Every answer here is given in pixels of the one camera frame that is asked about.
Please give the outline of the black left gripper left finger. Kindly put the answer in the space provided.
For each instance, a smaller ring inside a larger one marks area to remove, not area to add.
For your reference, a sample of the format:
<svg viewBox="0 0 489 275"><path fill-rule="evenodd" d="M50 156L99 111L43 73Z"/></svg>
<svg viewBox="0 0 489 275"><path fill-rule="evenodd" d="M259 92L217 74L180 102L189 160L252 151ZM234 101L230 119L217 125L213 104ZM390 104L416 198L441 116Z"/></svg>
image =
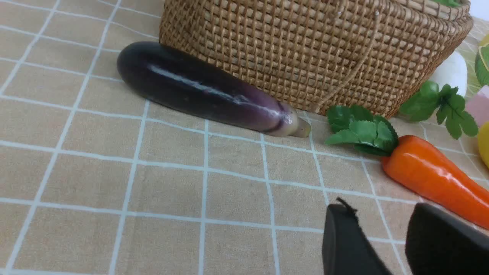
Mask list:
<svg viewBox="0 0 489 275"><path fill-rule="evenodd" d="M344 199L325 214L322 261L325 275L391 275L362 230L357 209Z"/></svg>

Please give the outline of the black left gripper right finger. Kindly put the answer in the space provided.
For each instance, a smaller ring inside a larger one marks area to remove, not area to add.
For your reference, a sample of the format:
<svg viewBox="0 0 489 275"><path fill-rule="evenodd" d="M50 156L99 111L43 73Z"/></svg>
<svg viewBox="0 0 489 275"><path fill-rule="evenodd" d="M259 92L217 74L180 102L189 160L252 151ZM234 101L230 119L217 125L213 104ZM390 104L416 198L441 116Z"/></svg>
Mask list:
<svg viewBox="0 0 489 275"><path fill-rule="evenodd" d="M414 275L487 275L488 236L426 202L415 205L405 255Z"/></svg>

